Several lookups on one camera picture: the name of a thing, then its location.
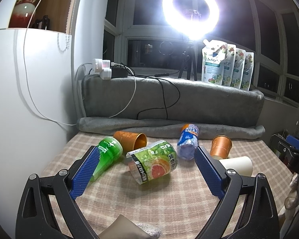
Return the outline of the orange paper cup lying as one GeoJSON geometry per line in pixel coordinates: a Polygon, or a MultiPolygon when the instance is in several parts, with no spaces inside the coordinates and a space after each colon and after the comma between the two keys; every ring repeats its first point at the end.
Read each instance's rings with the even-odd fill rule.
{"type": "Polygon", "coordinates": [[[120,142],[124,153],[147,146],[147,136],[143,133],[116,131],[113,137],[120,142]]]}

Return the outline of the white refill pouch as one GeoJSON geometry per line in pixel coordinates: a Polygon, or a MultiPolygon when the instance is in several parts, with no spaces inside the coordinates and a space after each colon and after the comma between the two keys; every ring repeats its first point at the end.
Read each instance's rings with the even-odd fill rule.
{"type": "Polygon", "coordinates": [[[252,74],[254,69],[254,53],[246,52],[244,70],[241,80],[241,90],[248,91],[250,89],[252,74]]]}
{"type": "Polygon", "coordinates": [[[202,49],[202,77],[204,83],[221,85],[224,74],[222,61],[227,53],[227,43],[220,40],[211,40],[202,49]]]}
{"type": "Polygon", "coordinates": [[[240,89],[243,70],[245,66],[245,59],[246,51],[244,49],[236,48],[231,87],[240,89]]]}
{"type": "Polygon", "coordinates": [[[224,73],[222,77],[222,86],[230,86],[232,81],[232,74],[234,69],[235,62],[235,52],[236,45],[227,44],[227,52],[226,57],[222,61],[222,65],[224,66],[224,73]]]}

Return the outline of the green plastic cup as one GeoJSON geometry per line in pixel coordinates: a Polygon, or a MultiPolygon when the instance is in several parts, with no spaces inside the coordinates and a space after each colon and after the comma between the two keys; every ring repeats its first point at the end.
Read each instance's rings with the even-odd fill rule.
{"type": "Polygon", "coordinates": [[[90,182],[96,181],[123,153],[122,145],[112,136],[102,139],[96,147],[99,149],[100,158],[90,182]]]}

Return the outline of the black tripod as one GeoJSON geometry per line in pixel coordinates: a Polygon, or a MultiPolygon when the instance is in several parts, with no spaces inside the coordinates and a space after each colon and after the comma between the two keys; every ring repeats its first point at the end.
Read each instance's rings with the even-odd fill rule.
{"type": "Polygon", "coordinates": [[[182,63],[179,71],[178,78],[182,78],[183,72],[186,70],[186,79],[190,80],[191,74],[193,74],[194,81],[198,80],[197,77],[197,63],[194,52],[194,43],[188,42],[186,49],[182,53],[182,63]]]}

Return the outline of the brown cup at bottom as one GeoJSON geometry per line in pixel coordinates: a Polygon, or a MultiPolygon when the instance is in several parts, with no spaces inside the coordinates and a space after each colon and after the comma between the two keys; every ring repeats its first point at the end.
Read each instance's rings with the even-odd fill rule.
{"type": "Polygon", "coordinates": [[[101,239],[120,239],[120,238],[150,238],[150,235],[135,225],[132,221],[123,215],[117,219],[99,234],[101,239]]]}

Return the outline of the red ceramic vase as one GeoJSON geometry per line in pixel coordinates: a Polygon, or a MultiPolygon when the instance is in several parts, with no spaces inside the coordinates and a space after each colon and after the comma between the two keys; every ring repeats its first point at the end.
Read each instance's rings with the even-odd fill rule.
{"type": "Polygon", "coordinates": [[[8,27],[27,27],[30,22],[30,17],[33,15],[37,1],[38,0],[16,0],[8,27]]]}

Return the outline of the white power strip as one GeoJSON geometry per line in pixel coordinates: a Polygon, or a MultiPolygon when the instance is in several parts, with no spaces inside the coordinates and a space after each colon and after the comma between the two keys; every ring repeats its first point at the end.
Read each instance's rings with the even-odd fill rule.
{"type": "Polygon", "coordinates": [[[112,78],[111,61],[105,59],[92,59],[94,73],[102,80],[110,80],[112,78]]]}

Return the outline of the cream paper cup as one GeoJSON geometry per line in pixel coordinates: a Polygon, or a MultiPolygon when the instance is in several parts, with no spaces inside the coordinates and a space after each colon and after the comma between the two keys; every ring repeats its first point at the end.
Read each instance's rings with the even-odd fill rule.
{"type": "Polygon", "coordinates": [[[242,176],[251,176],[253,172],[253,164],[249,157],[237,157],[221,159],[219,162],[225,169],[233,169],[242,176]]]}

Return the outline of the grey folded blanket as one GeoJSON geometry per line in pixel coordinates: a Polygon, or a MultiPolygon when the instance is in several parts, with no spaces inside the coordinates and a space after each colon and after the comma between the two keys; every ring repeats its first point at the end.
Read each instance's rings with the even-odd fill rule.
{"type": "Polygon", "coordinates": [[[144,133],[154,138],[178,138],[187,123],[197,125],[200,139],[225,135],[258,139],[264,95],[260,91],[166,78],[116,78],[88,75],[81,82],[82,132],[112,135],[116,131],[144,133]]]}

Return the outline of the blue white plastic bottle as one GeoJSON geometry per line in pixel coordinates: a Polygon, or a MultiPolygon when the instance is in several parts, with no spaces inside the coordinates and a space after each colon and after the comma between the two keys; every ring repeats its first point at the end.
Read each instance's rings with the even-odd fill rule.
{"type": "Polygon", "coordinates": [[[177,155],[183,160],[192,160],[194,152],[198,147],[199,129],[196,125],[188,123],[181,129],[180,138],[177,143],[177,155]]]}

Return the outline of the black power adapter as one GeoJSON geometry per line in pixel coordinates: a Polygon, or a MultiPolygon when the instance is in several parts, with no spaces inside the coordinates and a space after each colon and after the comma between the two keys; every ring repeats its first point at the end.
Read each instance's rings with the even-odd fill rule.
{"type": "Polygon", "coordinates": [[[112,70],[112,79],[115,78],[127,78],[128,77],[128,70],[126,70],[124,67],[120,66],[113,66],[111,68],[112,70]]]}

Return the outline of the copper paper cup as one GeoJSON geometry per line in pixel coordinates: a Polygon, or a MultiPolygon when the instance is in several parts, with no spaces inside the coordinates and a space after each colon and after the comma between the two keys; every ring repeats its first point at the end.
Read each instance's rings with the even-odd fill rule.
{"type": "Polygon", "coordinates": [[[224,135],[218,135],[212,140],[210,155],[216,160],[227,159],[232,148],[232,140],[224,135]]]}

